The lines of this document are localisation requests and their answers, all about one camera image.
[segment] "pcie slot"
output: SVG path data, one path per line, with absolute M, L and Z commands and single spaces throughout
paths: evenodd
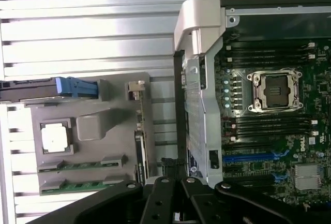
M 272 175 L 231 177 L 226 178 L 225 180 L 249 187 L 262 193 L 273 194 L 275 192 L 273 186 L 275 178 Z
M 244 154 L 244 155 L 225 155 L 223 156 L 224 163 L 237 163 L 248 161 L 265 161 L 265 160 L 277 160 L 278 157 L 273 153 L 261 153 L 261 154 Z
M 257 175 L 257 176 L 240 176 L 240 177 L 230 177 L 226 178 L 226 181 L 234 182 L 241 185 L 270 185 L 274 184 L 275 178 L 273 175 Z
M 247 149 L 268 149 L 272 147 L 271 142 L 237 142 L 232 144 L 222 145 L 222 149 L 225 151 L 231 150 L 247 150 Z
M 273 195 L 275 193 L 275 187 L 272 185 L 266 185 L 266 186 L 252 186 L 251 189 L 258 191 L 260 193 L 265 193 L 268 195 Z
M 242 172 L 243 166 L 242 165 L 231 165 L 223 167 L 224 173 L 237 173 Z

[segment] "black clamp arm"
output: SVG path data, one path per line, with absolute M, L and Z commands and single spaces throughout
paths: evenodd
M 211 189 L 198 178 L 178 181 L 164 176 L 144 187 L 135 181 L 118 183 L 29 223 L 323 224 L 329 221 L 323 222 L 317 216 L 233 183 L 221 182 Z

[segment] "blue pcie slot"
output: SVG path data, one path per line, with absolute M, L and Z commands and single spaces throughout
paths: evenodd
M 261 160 L 278 160 L 278 159 L 279 159 L 279 157 L 276 157 L 275 154 L 273 154 L 273 153 L 223 156 L 224 163 L 261 161 Z

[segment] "silver metal frame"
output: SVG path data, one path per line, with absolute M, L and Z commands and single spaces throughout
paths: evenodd
M 4 224 L 16 223 L 8 129 L 7 106 L 0 105 L 0 223 Z
M 1 18 L 0 18 L 0 81 L 5 80 L 4 54 L 2 49 Z

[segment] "black metal bracket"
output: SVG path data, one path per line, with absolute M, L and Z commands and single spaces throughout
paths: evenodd
M 186 212 L 194 213 L 190 218 L 199 220 L 201 224 L 232 223 L 214 191 L 207 184 L 203 184 L 200 179 L 188 177 L 181 181 L 181 185 L 187 199 L 185 205 L 191 208 Z
M 140 224 L 169 224 L 174 213 L 175 179 L 159 177 L 147 199 Z
M 298 209 L 242 185 L 221 182 L 215 195 L 226 202 L 241 219 L 251 223 L 320 223 Z
M 142 198 L 142 193 L 143 188 L 137 182 L 121 182 L 29 223 L 125 223 L 128 204 Z

